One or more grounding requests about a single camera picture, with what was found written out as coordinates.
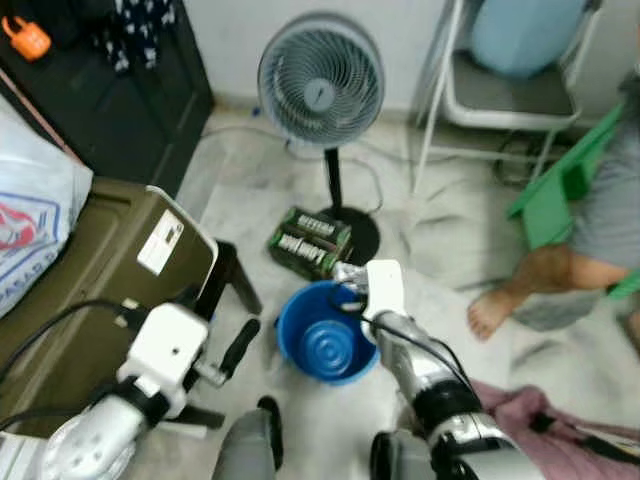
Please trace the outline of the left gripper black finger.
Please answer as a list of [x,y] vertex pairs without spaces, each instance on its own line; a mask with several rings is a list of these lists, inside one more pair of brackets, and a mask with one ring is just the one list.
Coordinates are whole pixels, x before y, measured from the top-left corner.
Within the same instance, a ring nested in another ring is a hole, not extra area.
[[236,374],[236,370],[246,356],[248,347],[253,339],[260,333],[261,323],[259,317],[248,317],[242,328],[238,330],[236,338],[229,344],[221,360],[221,374],[224,378],[230,380]]

